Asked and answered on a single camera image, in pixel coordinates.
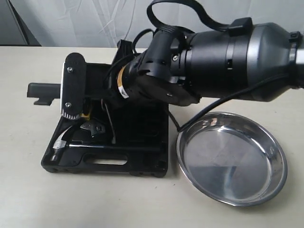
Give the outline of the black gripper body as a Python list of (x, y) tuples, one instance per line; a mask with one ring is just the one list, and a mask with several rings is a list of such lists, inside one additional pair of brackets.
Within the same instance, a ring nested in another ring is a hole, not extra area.
[(85, 66), (85, 93), (83, 108), (89, 104), (108, 104), (112, 109), (123, 107), (152, 107), (152, 98), (135, 84), (138, 76), (137, 68), (141, 62), (142, 53), (122, 55), (116, 53), (111, 64), (88, 63)]

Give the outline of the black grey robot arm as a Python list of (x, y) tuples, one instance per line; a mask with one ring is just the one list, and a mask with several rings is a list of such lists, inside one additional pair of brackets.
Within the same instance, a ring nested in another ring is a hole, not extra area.
[(161, 27), (144, 52), (135, 54), (131, 47), (122, 41), (111, 65), (89, 64), (79, 53), (66, 57), (60, 88), (63, 117), (80, 118), (91, 100), (105, 100), (114, 108), (147, 102), (188, 106), (281, 75), (283, 80), (237, 98), (269, 102), (304, 86), (303, 35), (275, 23), (252, 25), (243, 18), (226, 32), (192, 34)]

